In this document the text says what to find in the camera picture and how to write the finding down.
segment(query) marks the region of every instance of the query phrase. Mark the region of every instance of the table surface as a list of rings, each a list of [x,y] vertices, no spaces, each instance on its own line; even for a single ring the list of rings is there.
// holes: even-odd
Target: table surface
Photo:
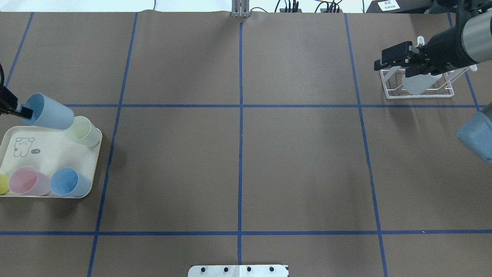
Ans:
[[[491,64],[449,99],[387,100],[372,70],[448,19],[2,13],[7,87],[104,135],[87,197],[0,199],[0,275],[489,275],[492,171],[455,132],[492,101]]]

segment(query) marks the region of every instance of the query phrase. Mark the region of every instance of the label sticker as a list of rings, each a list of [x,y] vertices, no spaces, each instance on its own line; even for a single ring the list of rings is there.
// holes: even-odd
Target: label sticker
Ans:
[[[398,6],[397,0],[387,0],[383,2],[378,2],[377,4],[379,5],[382,11],[396,10],[400,8],[400,6]]]

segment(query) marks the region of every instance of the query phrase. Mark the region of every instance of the cartoon dog drawing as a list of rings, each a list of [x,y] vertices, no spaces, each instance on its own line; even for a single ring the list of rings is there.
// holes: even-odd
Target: cartoon dog drawing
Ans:
[[[33,141],[33,138],[16,138],[14,145],[14,157],[26,157]]]

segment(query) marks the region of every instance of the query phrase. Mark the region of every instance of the gray metal bracket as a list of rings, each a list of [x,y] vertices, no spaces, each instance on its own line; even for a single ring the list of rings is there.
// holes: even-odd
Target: gray metal bracket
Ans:
[[[232,0],[232,17],[249,17],[249,0]]]

